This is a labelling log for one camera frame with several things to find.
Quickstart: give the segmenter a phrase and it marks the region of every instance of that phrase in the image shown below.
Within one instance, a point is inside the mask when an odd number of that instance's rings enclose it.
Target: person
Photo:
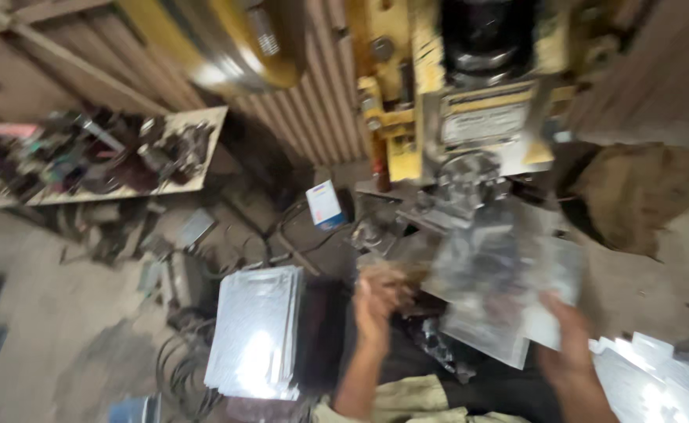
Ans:
[[[542,377],[539,378],[540,384],[535,384],[535,378],[512,378],[509,383],[501,384],[506,387],[505,391],[497,388],[498,383],[494,388],[492,384],[484,385],[479,381],[474,390],[460,389],[456,392],[459,393],[457,395],[452,394],[452,390],[447,389],[436,375],[428,375],[408,377],[379,386],[382,364],[390,352],[390,316],[398,306],[399,293],[395,287],[381,287],[361,276],[352,301],[357,327],[354,352],[349,359],[344,377],[340,380],[334,400],[331,404],[321,403],[315,407],[313,420],[319,423],[617,423],[618,419],[608,405],[590,359],[587,320],[575,307],[561,302],[555,293],[544,292],[540,295],[540,300],[558,319],[561,332],[561,351],[542,346],[537,348],[537,362],[542,373]],[[507,374],[519,372],[503,364],[501,368],[505,368],[502,372]],[[496,370],[496,379],[507,377],[499,374],[501,373]],[[473,379],[481,379],[479,376],[480,374],[472,378],[470,385]],[[508,389],[525,382],[528,382],[527,393],[524,393],[524,389]],[[544,398],[546,390],[550,389],[553,390],[551,402],[556,408],[556,416],[551,413],[527,411],[540,406],[540,403],[545,403],[544,399],[532,397],[541,394]],[[504,398],[501,401],[495,398],[490,402],[480,399],[488,396],[517,398]],[[472,405],[478,401],[486,405]],[[508,405],[526,401],[532,405]],[[504,410],[487,409],[492,407],[488,404],[499,404],[498,407]],[[468,409],[485,413],[468,416]],[[513,415],[500,411],[510,411]]]

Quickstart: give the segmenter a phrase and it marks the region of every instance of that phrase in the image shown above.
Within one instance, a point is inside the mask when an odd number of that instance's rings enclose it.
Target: black pants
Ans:
[[[345,375],[354,353],[357,327],[352,304],[346,312],[344,353],[339,368],[339,380]],[[471,416],[500,412],[526,418],[531,423],[560,423],[563,421],[553,389],[537,368],[536,345],[530,345],[524,370],[514,369],[502,362],[467,347],[469,363],[477,370],[466,385],[460,384],[438,361],[421,350],[399,328],[391,325],[390,352],[381,366],[380,383],[402,380],[411,376],[435,374],[449,400],[449,407],[465,407]]]

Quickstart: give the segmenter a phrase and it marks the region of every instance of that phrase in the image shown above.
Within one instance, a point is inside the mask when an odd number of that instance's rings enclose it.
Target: machine label plate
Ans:
[[[454,114],[444,122],[444,143],[456,145],[513,135],[522,130],[526,116],[526,102]]]

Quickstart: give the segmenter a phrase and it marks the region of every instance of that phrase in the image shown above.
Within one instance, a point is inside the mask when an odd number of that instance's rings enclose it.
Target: dirty floor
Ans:
[[[689,126],[631,137],[689,146]],[[605,143],[613,136],[593,139]],[[335,183],[350,184],[368,173],[365,163],[338,167]],[[236,197],[262,226],[274,220],[261,199],[242,192]],[[173,212],[157,231],[174,237],[199,200],[166,199]],[[228,245],[241,245],[251,235],[221,207],[212,211],[220,225],[204,243],[219,246],[220,260],[231,260],[237,249]],[[309,225],[295,222],[287,232],[301,245],[315,243],[321,234]],[[668,341],[689,338],[689,213],[661,236],[662,263],[609,251],[587,239],[583,244],[582,307],[597,334],[640,331]],[[244,254],[251,261],[258,251],[252,242],[247,245]],[[140,265],[124,264],[118,271],[85,262],[59,266],[62,246],[53,235],[0,213],[0,273],[5,274],[0,324],[9,328],[0,352],[0,423],[105,421],[112,401],[154,390],[154,356],[170,332],[161,308],[135,289]],[[311,258],[327,273],[341,275],[352,267],[343,251],[341,237],[335,237]]]

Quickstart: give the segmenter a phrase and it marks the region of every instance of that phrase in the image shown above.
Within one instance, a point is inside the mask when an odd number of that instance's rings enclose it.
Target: khaki shirt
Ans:
[[[371,412],[372,423],[529,423],[524,418],[489,412],[467,416],[464,407],[449,409],[446,393],[435,375],[405,378],[385,383],[376,389]],[[326,401],[313,409],[314,423],[356,423],[340,416]]]

